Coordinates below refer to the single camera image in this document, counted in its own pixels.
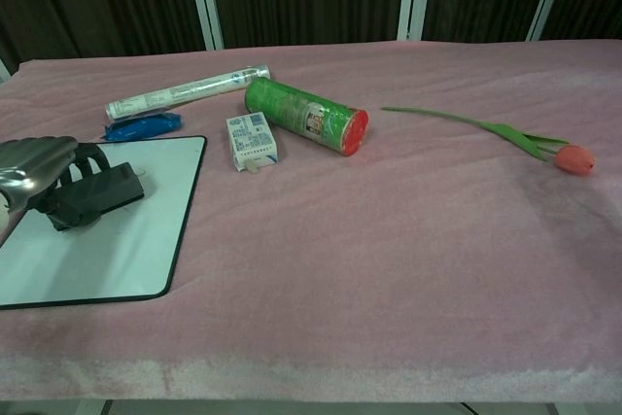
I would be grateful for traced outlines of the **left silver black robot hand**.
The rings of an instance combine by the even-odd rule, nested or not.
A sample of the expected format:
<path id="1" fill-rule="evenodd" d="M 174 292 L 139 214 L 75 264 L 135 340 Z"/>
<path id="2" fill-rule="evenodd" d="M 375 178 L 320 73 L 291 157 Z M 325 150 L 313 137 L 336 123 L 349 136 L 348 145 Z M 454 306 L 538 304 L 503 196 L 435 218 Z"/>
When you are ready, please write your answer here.
<path id="1" fill-rule="evenodd" d="M 101 170 L 110 168 L 107 157 L 92 143 L 80 143 L 71 136 L 28 137 L 1 143 L 1 226 L 8 225 L 15 212 L 28 209 L 28 202 L 55 188 L 62 179 L 71 182 L 70 165 L 82 176 L 92 174 L 92 159 Z"/>

